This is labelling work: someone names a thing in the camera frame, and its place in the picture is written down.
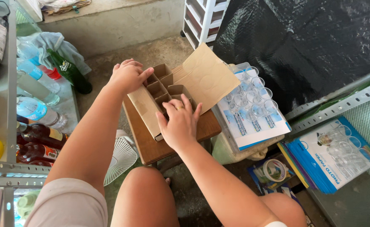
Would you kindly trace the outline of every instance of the concrete wall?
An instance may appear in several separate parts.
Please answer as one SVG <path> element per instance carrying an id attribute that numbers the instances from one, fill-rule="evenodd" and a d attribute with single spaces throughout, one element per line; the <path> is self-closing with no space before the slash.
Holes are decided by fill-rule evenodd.
<path id="1" fill-rule="evenodd" d="M 159 0 L 38 25 L 46 32 L 61 32 L 88 58 L 179 34 L 184 7 L 184 0 Z"/>

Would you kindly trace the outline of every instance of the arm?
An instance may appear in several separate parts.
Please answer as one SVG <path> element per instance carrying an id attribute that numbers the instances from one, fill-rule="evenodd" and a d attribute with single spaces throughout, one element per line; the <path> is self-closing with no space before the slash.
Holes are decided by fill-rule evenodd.
<path id="1" fill-rule="evenodd" d="M 115 65 L 111 79 L 63 146 L 45 184 L 59 178 L 76 178 L 104 194 L 123 98 L 153 73 L 153 68 L 142 71 L 142 66 L 133 59 Z"/>
<path id="2" fill-rule="evenodd" d="M 196 123 L 202 104 L 192 115 L 189 100 L 163 103 L 170 121 L 157 112 L 158 123 L 167 144 L 188 167 L 213 212 L 224 226 L 265 226 L 279 219 L 244 183 L 220 165 L 196 141 Z"/>

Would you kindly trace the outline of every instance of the hand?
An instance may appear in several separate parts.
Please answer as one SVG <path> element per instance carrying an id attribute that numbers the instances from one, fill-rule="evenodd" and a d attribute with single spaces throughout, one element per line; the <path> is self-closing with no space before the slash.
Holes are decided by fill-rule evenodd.
<path id="1" fill-rule="evenodd" d="M 143 64 L 133 59 L 125 60 L 122 64 L 116 64 L 107 86 L 119 90 L 122 95 L 136 91 L 142 83 L 147 86 L 147 78 L 154 72 L 154 69 L 148 68 L 143 71 L 142 67 Z"/>
<path id="2" fill-rule="evenodd" d="M 202 110 L 202 103 L 199 103 L 192 115 L 192 106 L 188 98 L 184 94 L 181 98 L 182 102 L 172 99 L 167 103 L 162 103 L 170 117 L 168 123 L 161 112 L 156 112 L 162 136 L 167 144 L 177 152 L 183 150 L 191 142 L 196 142 L 196 123 L 198 123 Z"/>

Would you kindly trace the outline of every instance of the green sprite bottle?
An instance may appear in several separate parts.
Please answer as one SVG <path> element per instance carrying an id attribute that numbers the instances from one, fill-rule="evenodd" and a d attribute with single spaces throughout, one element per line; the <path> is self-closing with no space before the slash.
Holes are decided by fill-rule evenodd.
<path id="1" fill-rule="evenodd" d="M 52 49 L 47 49 L 46 51 L 51 56 L 59 74 L 66 78 L 80 94 L 85 95 L 92 91 L 93 86 L 91 83 L 84 78 L 73 63 L 67 61 Z"/>

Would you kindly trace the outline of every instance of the cardboard box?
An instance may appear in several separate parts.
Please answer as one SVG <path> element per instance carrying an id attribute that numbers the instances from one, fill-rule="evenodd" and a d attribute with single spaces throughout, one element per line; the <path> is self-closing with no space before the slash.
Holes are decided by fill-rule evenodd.
<path id="1" fill-rule="evenodd" d="M 157 111 L 165 113 L 162 100 L 171 100 L 172 95 L 178 99 L 177 95 L 182 88 L 181 92 L 188 92 L 185 95 L 192 100 L 193 107 L 203 103 L 203 114 L 240 83 L 204 43 L 180 66 L 170 70 L 166 64 L 157 65 L 150 77 L 147 81 L 153 82 L 152 84 L 147 88 L 141 86 L 128 96 L 156 141 L 163 139 L 155 114 Z"/>

